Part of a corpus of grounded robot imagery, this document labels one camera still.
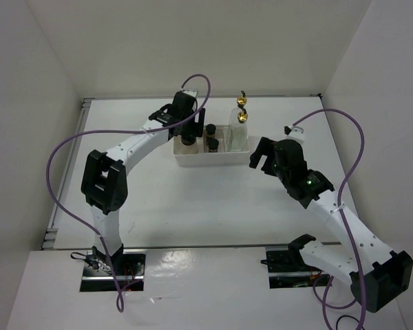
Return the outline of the spice jar black lid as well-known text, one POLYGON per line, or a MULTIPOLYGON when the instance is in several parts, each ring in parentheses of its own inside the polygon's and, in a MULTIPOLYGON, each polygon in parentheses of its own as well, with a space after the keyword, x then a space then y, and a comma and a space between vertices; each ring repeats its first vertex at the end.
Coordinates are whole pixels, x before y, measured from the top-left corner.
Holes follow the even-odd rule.
POLYGON ((217 127, 214 124, 208 124, 205 126, 205 133, 207 138, 215 138, 217 127))
POLYGON ((208 138, 207 141, 206 141, 206 145, 207 145, 208 151, 210 153, 217 153, 220 143, 215 138, 208 138))

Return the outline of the white powder jar black lid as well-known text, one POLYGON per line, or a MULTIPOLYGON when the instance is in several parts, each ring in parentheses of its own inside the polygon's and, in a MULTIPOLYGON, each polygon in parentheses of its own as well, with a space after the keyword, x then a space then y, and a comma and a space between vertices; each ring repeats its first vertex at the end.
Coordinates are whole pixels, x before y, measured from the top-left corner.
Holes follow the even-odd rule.
POLYGON ((185 148, 197 148, 197 138, 193 135, 182 135, 181 143, 185 148))

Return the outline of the glass oil bottle gold spout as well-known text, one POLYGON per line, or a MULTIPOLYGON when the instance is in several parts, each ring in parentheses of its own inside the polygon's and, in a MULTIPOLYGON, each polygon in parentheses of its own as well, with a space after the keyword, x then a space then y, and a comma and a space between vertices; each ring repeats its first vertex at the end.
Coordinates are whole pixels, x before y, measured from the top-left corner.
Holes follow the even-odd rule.
POLYGON ((243 151, 245 149, 247 140, 247 120, 248 113, 245 110, 239 109, 232 125, 232 151, 243 151))

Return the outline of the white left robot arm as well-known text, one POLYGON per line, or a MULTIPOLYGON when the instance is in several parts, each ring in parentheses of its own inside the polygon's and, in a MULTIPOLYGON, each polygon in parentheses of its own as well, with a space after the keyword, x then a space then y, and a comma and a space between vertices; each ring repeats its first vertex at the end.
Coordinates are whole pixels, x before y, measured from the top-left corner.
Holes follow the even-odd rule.
POLYGON ((156 148, 175 136, 197 129, 194 119, 172 127, 195 113, 198 109, 197 95, 194 90, 177 91, 171 103, 149 116, 139 134, 104 152, 93 150, 87 156, 81 192, 98 231, 92 253, 105 273, 117 274, 123 268, 119 215, 128 196, 129 172, 156 148))

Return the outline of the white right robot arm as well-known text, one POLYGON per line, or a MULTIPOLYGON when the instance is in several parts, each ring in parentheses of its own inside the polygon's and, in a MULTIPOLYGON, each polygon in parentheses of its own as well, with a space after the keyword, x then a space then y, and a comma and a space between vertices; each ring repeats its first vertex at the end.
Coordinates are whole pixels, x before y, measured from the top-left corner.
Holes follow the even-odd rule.
POLYGON ((256 168, 263 157, 262 171, 277 177, 289 196, 317 215, 344 248, 344 252, 335 252, 303 234, 288 244, 288 262, 293 269, 316 267, 334 276, 348 285, 356 301, 371 313, 408 289, 412 257, 406 251, 395 252, 337 200, 338 192, 326 176, 308 168, 299 142, 262 137, 249 166, 256 168))

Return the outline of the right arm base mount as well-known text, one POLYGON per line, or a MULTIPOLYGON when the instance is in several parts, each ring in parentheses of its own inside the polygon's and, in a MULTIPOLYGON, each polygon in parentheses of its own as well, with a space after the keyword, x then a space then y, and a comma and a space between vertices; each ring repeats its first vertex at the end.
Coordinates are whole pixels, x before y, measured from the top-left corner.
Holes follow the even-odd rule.
POLYGON ((288 245, 267 247, 266 256, 260 261, 267 268, 270 289, 324 286, 329 275, 316 267, 306 265, 299 251, 316 238, 304 234, 288 245))

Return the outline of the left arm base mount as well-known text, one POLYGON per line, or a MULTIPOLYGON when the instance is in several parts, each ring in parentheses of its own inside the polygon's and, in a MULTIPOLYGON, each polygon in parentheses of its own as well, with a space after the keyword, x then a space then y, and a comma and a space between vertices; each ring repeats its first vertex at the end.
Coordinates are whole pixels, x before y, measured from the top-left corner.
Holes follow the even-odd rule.
MULTIPOLYGON (((81 292, 114 292, 116 286, 110 267, 99 261, 92 252, 72 252, 70 257, 85 263, 81 277, 81 292)), ((126 252, 114 262, 116 279, 121 289, 141 292, 144 288, 145 253, 126 252)))

